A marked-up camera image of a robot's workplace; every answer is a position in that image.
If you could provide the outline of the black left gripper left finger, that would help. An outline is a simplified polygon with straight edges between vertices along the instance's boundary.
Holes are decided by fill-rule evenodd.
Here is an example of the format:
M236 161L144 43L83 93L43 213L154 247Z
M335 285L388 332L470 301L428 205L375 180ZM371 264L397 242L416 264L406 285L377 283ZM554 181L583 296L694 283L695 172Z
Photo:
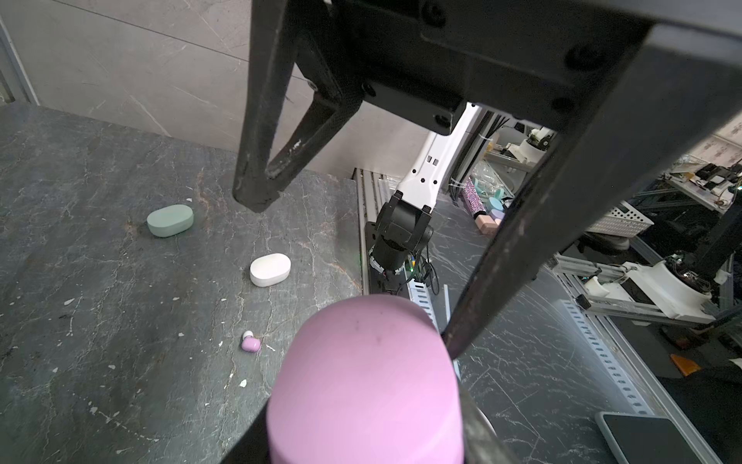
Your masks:
M249 429L222 458L221 464L270 464L267 409L265 403Z

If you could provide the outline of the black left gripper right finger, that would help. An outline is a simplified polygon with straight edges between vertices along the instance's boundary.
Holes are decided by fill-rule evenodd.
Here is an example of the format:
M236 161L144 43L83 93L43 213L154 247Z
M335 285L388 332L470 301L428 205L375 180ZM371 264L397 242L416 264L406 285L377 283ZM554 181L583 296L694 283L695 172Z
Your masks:
M492 423L460 382L459 402L464 435L466 464L517 464L517 456L500 440Z

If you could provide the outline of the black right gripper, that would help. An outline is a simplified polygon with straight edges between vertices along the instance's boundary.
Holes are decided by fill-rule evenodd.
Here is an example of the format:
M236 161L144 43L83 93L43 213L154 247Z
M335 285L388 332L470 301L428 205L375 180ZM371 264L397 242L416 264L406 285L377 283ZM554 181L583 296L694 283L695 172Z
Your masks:
M462 355L556 251L741 108L737 1L299 1L311 133L369 102L449 135L465 104L558 136L442 334Z

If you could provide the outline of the purple earbud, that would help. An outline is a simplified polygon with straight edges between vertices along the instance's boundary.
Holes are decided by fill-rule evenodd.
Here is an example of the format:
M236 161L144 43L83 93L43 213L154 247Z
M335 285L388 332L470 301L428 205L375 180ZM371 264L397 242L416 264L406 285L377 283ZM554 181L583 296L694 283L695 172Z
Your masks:
M258 353L261 350L262 342L253 332L245 331L242 336L241 350L247 353Z

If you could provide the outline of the pink oval earbud case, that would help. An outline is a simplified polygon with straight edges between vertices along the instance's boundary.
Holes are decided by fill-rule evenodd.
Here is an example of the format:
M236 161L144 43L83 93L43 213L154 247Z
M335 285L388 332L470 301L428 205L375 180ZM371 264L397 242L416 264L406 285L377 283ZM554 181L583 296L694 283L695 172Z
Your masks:
M462 463L458 379L428 314L369 295L319 310L267 406L274 463Z

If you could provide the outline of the mint green earbud charging case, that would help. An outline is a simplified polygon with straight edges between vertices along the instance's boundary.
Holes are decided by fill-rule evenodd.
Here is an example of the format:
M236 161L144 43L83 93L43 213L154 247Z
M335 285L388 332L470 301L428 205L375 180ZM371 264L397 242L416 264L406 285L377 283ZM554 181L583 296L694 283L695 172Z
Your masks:
M191 207L174 204L158 209L146 218L149 231L158 238L168 238L185 232L194 222Z

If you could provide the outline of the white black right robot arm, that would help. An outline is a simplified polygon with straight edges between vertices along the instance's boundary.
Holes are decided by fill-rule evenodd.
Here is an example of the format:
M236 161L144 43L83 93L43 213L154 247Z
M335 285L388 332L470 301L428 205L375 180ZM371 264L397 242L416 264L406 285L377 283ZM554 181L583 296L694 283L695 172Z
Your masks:
M737 1L256 1L233 195L267 210L369 102L430 131L382 210L416 249L471 114L556 132L444 330L466 351L537 268L741 108Z

